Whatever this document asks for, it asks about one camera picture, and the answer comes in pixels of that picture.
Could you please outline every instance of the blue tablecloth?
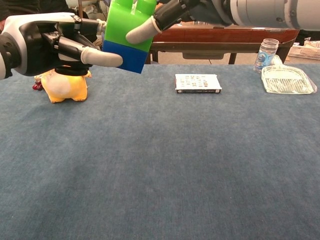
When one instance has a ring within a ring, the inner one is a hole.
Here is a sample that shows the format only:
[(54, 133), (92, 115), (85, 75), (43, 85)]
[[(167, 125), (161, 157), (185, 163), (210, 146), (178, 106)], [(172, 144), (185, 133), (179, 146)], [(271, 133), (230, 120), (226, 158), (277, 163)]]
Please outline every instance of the blue tablecloth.
[(84, 102), (0, 81), (1, 240), (320, 239), (319, 93), (266, 93), (248, 65), (91, 72)]

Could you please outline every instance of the wooden table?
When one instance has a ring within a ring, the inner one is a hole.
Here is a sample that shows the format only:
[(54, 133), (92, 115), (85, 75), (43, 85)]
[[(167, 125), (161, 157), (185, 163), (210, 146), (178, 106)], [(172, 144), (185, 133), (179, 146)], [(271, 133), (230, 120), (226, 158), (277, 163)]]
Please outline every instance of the wooden table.
[(158, 61), (158, 52), (206, 55), (231, 53), (229, 64), (234, 64), (237, 53), (257, 53), (262, 41), (266, 38), (272, 38), (279, 40), (277, 54), (282, 61), (285, 61), (298, 33), (299, 31), (296, 29), (239, 27), (234, 25), (222, 28), (210, 24), (184, 22), (156, 35), (150, 53), (152, 60), (155, 62)]

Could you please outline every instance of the robotic arm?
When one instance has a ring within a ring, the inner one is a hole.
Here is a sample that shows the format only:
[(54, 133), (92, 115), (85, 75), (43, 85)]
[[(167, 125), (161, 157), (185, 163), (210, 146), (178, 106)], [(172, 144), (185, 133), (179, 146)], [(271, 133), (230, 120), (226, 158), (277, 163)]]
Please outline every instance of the robotic arm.
[(98, 50), (82, 34), (104, 31), (106, 22), (81, 19), (73, 13), (17, 15), (7, 18), (0, 35), (0, 80), (11, 69), (35, 76), (51, 69), (83, 76), (89, 67), (118, 67), (121, 56)]
[(320, 30), (319, 0), (169, 0), (126, 39), (138, 44), (180, 22), (201, 21), (224, 27)]

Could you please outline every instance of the yellow plush toy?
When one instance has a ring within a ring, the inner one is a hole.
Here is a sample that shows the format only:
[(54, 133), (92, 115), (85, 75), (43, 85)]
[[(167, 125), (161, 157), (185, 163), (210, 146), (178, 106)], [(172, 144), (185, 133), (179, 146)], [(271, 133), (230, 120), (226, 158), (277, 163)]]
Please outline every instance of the yellow plush toy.
[(53, 69), (35, 76), (34, 79), (36, 85), (42, 85), (51, 103), (59, 103), (65, 99), (86, 100), (88, 95), (86, 77), (91, 78), (91, 76), (89, 71), (85, 76), (67, 76)]

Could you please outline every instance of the plastic bottle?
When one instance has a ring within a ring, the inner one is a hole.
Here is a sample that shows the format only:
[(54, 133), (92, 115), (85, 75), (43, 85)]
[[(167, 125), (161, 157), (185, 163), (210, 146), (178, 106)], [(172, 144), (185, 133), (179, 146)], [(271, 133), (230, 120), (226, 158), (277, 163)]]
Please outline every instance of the plastic bottle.
[(279, 41), (272, 38), (266, 38), (261, 43), (258, 55), (255, 60), (253, 70), (256, 73), (261, 73), (264, 67), (270, 65), (279, 47)]

